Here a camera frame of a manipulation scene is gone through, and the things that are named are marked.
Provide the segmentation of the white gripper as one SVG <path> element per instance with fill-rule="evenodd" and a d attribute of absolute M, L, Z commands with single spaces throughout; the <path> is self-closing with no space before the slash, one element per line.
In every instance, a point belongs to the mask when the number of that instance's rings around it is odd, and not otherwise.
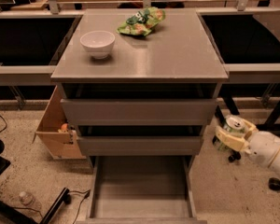
<path fill-rule="evenodd" d="M 270 132 L 258 132 L 257 126 L 249 120 L 242 119 L 242 122 L 244 133 L 231 133 L 216 126 L 217 139 L 235 151 L 248 148 L 248 158 L 263 168 L 280 168 L 280 137 Z"/>

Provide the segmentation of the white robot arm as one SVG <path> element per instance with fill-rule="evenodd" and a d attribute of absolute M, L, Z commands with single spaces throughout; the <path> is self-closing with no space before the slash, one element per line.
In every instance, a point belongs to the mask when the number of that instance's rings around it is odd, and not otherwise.
<path fill-rule="evenodd" d="M 276 173 L 268 181 L 269 189 L 280 190 L 280 137 L 260 131 L 246 119 L 230 116 L 231 130 L 216 126 L 215 136 L 220 143 L 247 157 L 260 167 Z"/>

